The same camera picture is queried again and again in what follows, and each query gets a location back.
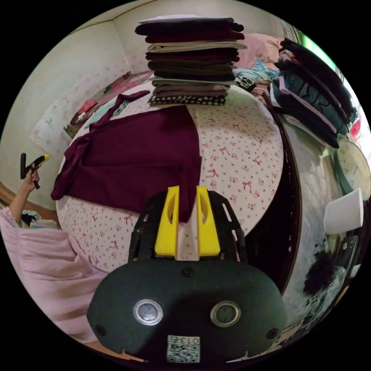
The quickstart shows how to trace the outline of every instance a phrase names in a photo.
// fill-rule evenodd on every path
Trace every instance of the qr code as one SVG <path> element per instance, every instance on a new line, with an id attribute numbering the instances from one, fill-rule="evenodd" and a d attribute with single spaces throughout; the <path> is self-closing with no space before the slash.
<path id="1" fill-rule="evenodd" d="M 200 338 L 169 335 L 167 361 L 175 363 L 200 362 Z"/>

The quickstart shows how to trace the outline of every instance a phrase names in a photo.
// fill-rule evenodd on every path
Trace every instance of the hand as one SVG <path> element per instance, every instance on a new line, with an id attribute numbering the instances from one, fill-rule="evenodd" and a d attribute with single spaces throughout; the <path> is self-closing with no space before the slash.
<path id="1" fill-rule="evenodd" d="M 26 178 L 24 178 L 23 183 L 21 185 L 21 189 L 25 192 L 32 192 L 35 189 L 34 182 L 38 182 L 40 180 L 39 174 L 37 173 L 37 170 L 35 170 L 33 173 L 31 170 L 27 173 Z"/>

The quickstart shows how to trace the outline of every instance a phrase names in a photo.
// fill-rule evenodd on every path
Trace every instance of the wooden floor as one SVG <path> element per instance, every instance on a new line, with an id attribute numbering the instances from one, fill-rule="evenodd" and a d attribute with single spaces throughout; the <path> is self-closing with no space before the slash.
<path id="1" fill-rule="evenodd" d="M 5 204 L 9 205 L 13 201 L 14 196 L 15 196 L 15 193 L 12 192 L 10 189 L 6 188 L 0 182 L 0 199 Z M 55 210 L 50 210 L 50 209 L 44 208 L 42 206 L 36 205 L 33 202 L 29 202 L 29 201 L 26 202 L 26 205 L 25 205 L 24 209 L 35 211 L 42 217 L 42 219 L 54 220 L 59 225 L 57 212 Z"/>

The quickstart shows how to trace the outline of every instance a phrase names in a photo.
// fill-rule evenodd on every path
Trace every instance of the wall clock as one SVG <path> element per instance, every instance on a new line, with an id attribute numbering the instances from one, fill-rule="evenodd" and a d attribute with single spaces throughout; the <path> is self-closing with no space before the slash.
<path id="1" fill-rule="evenodd" d="M 348 139 L 339 141 L 339 148 L 334 152 L 334 167 L 339 183 L 346 194 L 360 188 L 363 200 L 370 198 L 370 167 L 356 144 Z"/>

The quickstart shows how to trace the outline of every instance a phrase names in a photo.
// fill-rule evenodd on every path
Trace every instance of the yellow tool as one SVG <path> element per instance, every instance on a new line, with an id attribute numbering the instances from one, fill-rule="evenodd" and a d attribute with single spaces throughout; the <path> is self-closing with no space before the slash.
<path id="1" fill-rule="evenodd" d="M 220 254 L 218 233 L 208 189 L 197 187 L 197 246 L 198 257 L 216 257 Z M 178 221 L 179 217 L 179 186 L 170 187 L 167 191 L 158 234 L 155 254 L 158 257 L 174 257 L 178 255 Z"/>

